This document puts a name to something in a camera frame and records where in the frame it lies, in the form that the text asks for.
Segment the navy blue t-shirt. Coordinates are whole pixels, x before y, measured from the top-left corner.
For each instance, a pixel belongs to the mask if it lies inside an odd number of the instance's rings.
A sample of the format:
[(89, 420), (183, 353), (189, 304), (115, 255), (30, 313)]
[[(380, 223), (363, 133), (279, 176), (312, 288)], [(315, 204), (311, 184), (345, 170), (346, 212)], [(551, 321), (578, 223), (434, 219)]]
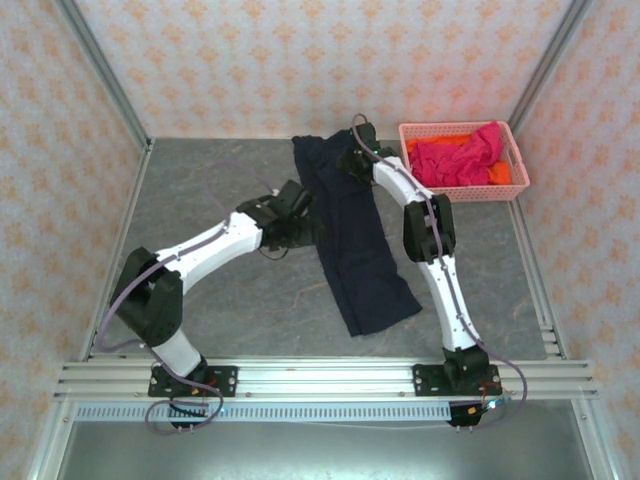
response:
[(313, 197), (309, 214), (319, 227), (317, 254), (349, 334), (379, 333), (420, 313), (422, 306), (398, 274), (371, 184), (338, 166), (352, 150), (351, 134), (295, 136), (292, 143), (299, 178)]

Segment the pink plastic basket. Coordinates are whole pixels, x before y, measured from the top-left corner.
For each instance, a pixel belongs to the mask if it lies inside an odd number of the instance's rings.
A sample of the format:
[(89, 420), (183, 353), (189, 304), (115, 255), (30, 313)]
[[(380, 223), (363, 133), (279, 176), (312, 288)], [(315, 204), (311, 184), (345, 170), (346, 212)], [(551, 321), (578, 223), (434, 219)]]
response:
[(511, 201), (530, 185), (504, 121), (402, 123), (398, 130), (410, 173), (453, 202)]

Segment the aluminium mounting rail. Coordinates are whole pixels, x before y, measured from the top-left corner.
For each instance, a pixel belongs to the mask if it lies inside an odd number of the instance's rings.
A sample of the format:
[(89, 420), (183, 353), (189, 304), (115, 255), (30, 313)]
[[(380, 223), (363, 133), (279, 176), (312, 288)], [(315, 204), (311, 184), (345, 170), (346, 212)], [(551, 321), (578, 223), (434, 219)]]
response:
[[(237, 366), (237, 402), (364, 402), (416, 400), (416, 358), (238, 357), (211, 364)], [(98, 356), (63, 365), (53, 397), (58, 401), (146, 401), (152, 362), (148, 358)], [(597, 397), (600, 385), (586, 360), (527, 360), (500, 365), (503, 391), (519, 400)]]

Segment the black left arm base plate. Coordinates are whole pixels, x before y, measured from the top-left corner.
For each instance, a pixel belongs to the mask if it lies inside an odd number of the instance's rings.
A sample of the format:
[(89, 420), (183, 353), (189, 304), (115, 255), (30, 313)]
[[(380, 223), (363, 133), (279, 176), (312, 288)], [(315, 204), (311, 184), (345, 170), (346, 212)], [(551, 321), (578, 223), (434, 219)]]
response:
[[(200, 365), (187, 379), (217, 389), (224, 397), (234, 397), (238, 384), (237, 366)], [(213, 393), (201, 387), (186, 385), (173, 378), (163, 367), (154, 365), (148, 386), (151, 398), (212, 397)]]

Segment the aluminium table side rail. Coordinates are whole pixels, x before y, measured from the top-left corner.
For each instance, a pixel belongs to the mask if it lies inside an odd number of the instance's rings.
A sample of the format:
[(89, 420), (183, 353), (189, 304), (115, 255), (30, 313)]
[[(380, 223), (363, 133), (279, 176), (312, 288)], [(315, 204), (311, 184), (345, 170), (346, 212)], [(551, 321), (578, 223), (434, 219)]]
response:
[(116, 243), (112, 249), (102, 289), (95, 305), (92, 317), (87, 326), (80, 353), (77, 356), (77, 359), (81, 362), (87, 361), (90, 358), (94, 345), (94, 339), (99, 331), (99, 327), (104, 318), (104, 314), (108, 310), (109, 300), (111, 298), (111, 287), (117, 274), (119, 258), (124, 246), (133, 213), (135, 211), (139, 192), (144, 181), (144, 176), (149, 163), (149, 159), (153, 153), (155, 142), (156, 138), (151, 137), (147, 144), (142, 148), (139, 158), (140, 163), (131, 182), (128, 191), (128, 197), (125, 203), (125, 208), (119, 220)]
[(508, 202), (514, 233), (536, 312), (542, 341), (548, 360), (567, 360), (564, 338), (558, 327), (554, 308), (547, 292), (542, 271), (536, 257), (532, 237), (526, 224), (523, 207), (518, 199)]

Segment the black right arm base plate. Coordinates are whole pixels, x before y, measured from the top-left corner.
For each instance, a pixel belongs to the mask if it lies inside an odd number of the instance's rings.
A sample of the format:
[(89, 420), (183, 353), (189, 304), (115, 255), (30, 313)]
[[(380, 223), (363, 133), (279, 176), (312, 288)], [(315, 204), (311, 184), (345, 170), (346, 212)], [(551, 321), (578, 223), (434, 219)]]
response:
[(496, 365), (455, 372), (452, 365), (415, 364), (412, 382), (416, 396), (477, 397), (503, 393)]

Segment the black electronics bracket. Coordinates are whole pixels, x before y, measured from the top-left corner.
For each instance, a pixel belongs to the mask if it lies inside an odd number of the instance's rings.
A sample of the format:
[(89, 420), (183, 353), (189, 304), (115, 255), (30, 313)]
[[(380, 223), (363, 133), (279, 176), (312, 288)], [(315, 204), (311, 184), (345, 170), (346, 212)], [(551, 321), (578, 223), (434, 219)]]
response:
[(209, 410), (206, 405), (190, 404), (170, 400), (169, 423), (176, 431), (192, 432), (196, 428), (204, 426), (210, 418)]
[(476, 431), (496, 428), (506, 422), (505, 409), (512, 403), (512, 399), (507, 397), (452, 401), (448, 403), (450, 419), (447, 423), (456, 430)]

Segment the aluminium frame post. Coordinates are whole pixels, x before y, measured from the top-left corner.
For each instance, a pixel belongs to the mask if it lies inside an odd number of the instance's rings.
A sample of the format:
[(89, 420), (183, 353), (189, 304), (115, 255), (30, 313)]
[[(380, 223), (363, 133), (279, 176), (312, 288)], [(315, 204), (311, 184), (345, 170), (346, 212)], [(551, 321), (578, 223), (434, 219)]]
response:
[(122, 117), (129, 133), (144, 150), (151, 144), (142, 122), (131, 104), (121, 82), (117, 78), (110, 62), (100, 46), (93, 30), (86, 20), (76, 0), (53, 0), (71, 31), (76, 36), (81, 49), (88, 58), (98, 78), (101, 80), (109, 97)]
[(594, 0), (571, 0), (569, 3), (509, 117), (508, 125), (513, 134), (524, 125), (538, 96), (593, 3)]

